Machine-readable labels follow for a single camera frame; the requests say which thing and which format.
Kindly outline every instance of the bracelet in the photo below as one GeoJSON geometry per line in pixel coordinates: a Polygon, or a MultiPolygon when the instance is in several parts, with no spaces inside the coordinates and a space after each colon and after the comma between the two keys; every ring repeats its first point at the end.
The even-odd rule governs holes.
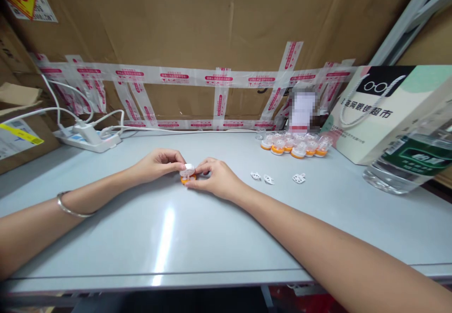
{"type": "Polygon", "coordinates": [[[56,195],[56,198],[58,199],[58,205],[60,206],[60,208],[61,208],[64,212],[69,213],[69,214],[73,215],[74,217],[81,217],[81,218],[92,217],[93,215],[95,215],[95,214],[97,213],[97,211],[95,211],[95,212],[93,212],[93,213],[91,213],[91,214],[79,214],[79,213],[72,212],[70,209],[68,209],[68,208],[67,208],[65,205],[63,205],[63,203],[61,202],[61,197],[62,197],[64,194],[68,193],[68,192],[70,192],[70,191],[61,192],[61,193],[58,193],[58,194],[56,195]]]}

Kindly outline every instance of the bottle label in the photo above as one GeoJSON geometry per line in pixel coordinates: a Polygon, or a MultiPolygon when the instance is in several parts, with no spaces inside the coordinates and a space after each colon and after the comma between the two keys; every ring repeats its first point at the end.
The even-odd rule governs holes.
{"type": "Polygon", "coordinates": [[[452,150],[431,146],[404,136],[381,156],[409,172],[434,176],[452,164],[452,150]]]}

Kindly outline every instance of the table surface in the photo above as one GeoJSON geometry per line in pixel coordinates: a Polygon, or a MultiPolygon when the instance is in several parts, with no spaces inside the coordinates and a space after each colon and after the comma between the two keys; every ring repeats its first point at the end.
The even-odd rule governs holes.
{"type": "MultiPolygon", "coordinates": [[[[63,146],[0,176],[0,215],[37,204],[123,170],[154,148],[181,151],[197,165],[227,162],[247,184],[412,265],[427,276],[452,277],[452,205],[417,189],[384,193],[331,149],[298,160],[259,147],[254,134],[139,133],[99,154],[63,146]],[[268,174],[275,185],[255,181],[268,174]],[[306,182],[292,180],[306,173],[306,182]]],[[[297,261],[243,210],[188,190],[172,174],[119,195],[6,282],[14,293],[193,288],[311,282],[297,261]]]]}

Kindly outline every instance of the white rope handle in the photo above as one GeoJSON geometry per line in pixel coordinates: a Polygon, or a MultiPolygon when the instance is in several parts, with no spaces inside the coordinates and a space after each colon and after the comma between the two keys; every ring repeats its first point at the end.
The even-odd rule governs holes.
{"type": "MultiPolygon", "coordinates": [[[[358,80],[358,82],[356,83],[356,85],[352,88],[352,90],[350,91],[349,94],[347,94],[346,96],[346,100],[350,100],[351,96],[356,92],[356,90],[358,89],[358,86],[361,84],[361,82],[367,78],[369,76],[369,74],[366,74],[365,76],[363,76],[360,80],[358,80]]],[[[397,79],[395,79],[387,88],[386,90],[383,92],[383,94],[377,99],[377,101],[375,101],[375,103],[372,105],[371,108],[369,108],[366,112],[364,112],[358,119],[355,119],[351,122],[345,122],[344,120],[344,111],[345,111],[345,104],[344,103],[342,105],[342,108],[340,110],[340,114],[339,114],[339,120],[340,123],[342,124],[343,127],[351,127],[354,126],[358,123],[360,123],[361,121],[363,121],[365,118],[367,118],[369,116],[369,114],[372,112],[372,110],[377,107],[380,103],[381,100],[383,100],[383,98],[392,90],[392,88],[402,79],[406,78],[406,75],[401,75],[399,76],[397,79]]]]}

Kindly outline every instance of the white power strip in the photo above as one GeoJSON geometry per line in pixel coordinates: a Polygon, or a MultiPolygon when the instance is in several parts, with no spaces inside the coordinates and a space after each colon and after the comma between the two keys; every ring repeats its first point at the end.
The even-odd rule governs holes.
{"type": "Polygon", "coordinates": [[[117,144],[119,144],[122,141],[118,134],[113,134],[112,136],[109,136],[106,139],[101,139],[101,142],[98,144],[90,144],[79,133],[74,133],[71,136],[65,136],[61,131],[56,131],[53,132],[53,134],[63,144],[75,146],[96,153],[103,153],[109,150],[110,148],[114,148],[116,147],[117,144]]]}

